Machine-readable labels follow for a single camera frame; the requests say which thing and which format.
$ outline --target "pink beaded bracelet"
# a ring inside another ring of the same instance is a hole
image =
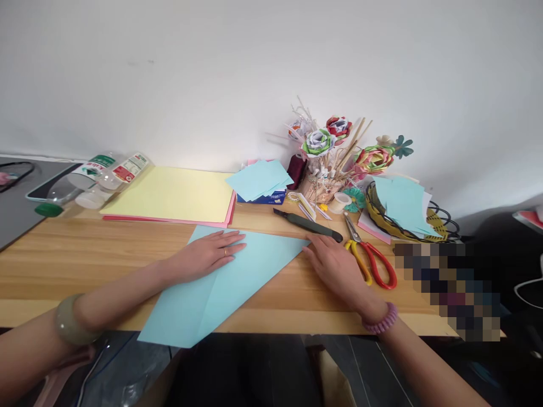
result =
[[[396,318],[398,317],[398,308],[392,303],[387,302],[387,306],[389,307],[389,312],[385,315],[382,321],[374,324],[374,325],[368,325],[365,324],[364,321],[362,321],[362,326],[370,333],[374,335],[379,335],[385,332],[387,329],[389,329],[392,325],[394,325],[394,322],[396,322]]]

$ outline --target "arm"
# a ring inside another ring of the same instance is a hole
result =
[[[308,235],[314,251],[303,248],[322,281],[367,324],[383,320],[386,302],[371,290],[355,257],[331,237]],[[379,336],[426,406],[488,406],[447,363],[426,345],[400,318]]]
[[[77,299],[76,320],[88,331],[112,326],[138,304],[163,289],[196,280],[234,260],[245,237],[217,232],[195,240],[172,257],[152,263]],[[77,347],[60,338],[52,309],[0,335],[0,400],[10,405],[42,380]]]

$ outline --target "yellow paper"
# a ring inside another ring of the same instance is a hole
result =
[[[107,204],[102,215],[224,222],[232,198],[232,174],[152,167]]]

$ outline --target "hand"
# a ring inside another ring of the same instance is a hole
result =
[[[321,280],[364,322],[380,322],[388,312],[386,302],[371,290],[360,271],[356,258],[329,236],[307,235],[314,250],[302,250]]]
[[[173,256],[161,260],[159,269],[167,286],[188,283],[219,269],[234,260],[233,254],[247,246],[230,246],[245,238],[239,231],[219,231],[193,241]]]

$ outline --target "red scissors handle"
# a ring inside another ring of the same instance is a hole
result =
[[[373,277],[375,279],[375,282],[379,287],[386,288],[386,289],[393,289],[396,288],[396,285],[398,284],[398,279],[396,278],[396,272],[394,271],[394,268],[389,263],[389,261],[386,259],[386,257],[371,243],[362,242],[360,243],[366,253],[368,254],[369,262],[372,265],[372,273]],[[385,284],[381,276],[379,275],[379,271],[377,270],[377,265],[375,263],[375,258],[373,256],[375,254],[385,265],[386,271],[389,273],[389,283]]]

